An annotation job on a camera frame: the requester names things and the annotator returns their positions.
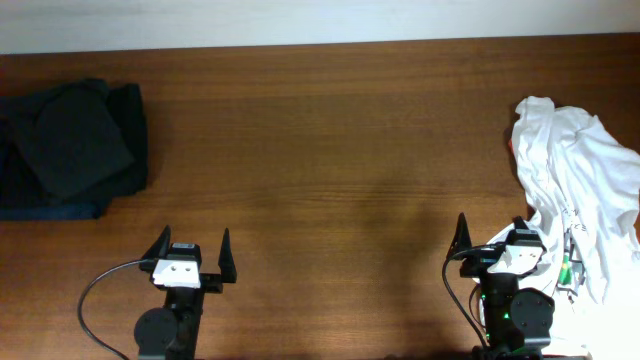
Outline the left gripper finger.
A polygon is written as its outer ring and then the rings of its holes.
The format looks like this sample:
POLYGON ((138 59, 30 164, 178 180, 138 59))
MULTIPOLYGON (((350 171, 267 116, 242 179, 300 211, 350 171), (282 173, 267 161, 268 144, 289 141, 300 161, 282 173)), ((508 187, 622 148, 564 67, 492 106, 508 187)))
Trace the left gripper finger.
POLYGON ((142 260, 155 260, 166 257, 170 247, 171 227, 166 225, 160 233, 158 239, 150 246, 150 248, 141 257, 142 260))
POLYGON ((220 253, 218 257, 218 267, 220 269, 221 276, 237 275, 237 269, 231 249, 230 231, 228 228, 225 229, 223 234, 220 253))

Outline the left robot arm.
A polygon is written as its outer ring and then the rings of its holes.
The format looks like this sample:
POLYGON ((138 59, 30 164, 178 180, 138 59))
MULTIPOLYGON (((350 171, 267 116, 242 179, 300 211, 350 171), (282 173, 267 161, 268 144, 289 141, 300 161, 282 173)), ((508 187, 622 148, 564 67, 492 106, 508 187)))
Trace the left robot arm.
POLYGON ((166 226, 141 257, 139 269, 165 293, 164 304, 143 313, 134 328, 139 360, 193 359, 196 353, 204 298, 221 294, 237 281, 230 232, 225 231, 218 256, 218 273, 202 273, 201 248, 171 240, 166 226))

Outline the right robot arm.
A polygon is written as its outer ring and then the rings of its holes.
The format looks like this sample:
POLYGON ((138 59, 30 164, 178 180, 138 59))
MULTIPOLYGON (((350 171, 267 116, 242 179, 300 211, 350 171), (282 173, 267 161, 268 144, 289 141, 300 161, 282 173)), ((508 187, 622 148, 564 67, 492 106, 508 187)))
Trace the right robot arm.
POLYGON ((550 327, 554 300, 535 288, 522 288, 519 281, 537 269, 546 248, 539 234, 520 217, 504 241, 474 246, 464 214, 458 216, 456 231, 442 266, 447 292, 480 339, 473 359, 541 359, 551 342, 550 327), (450 262, 459 261, 462 278, 478 281, 479 306, 484 327, 464 309, 447 279, 450 262))

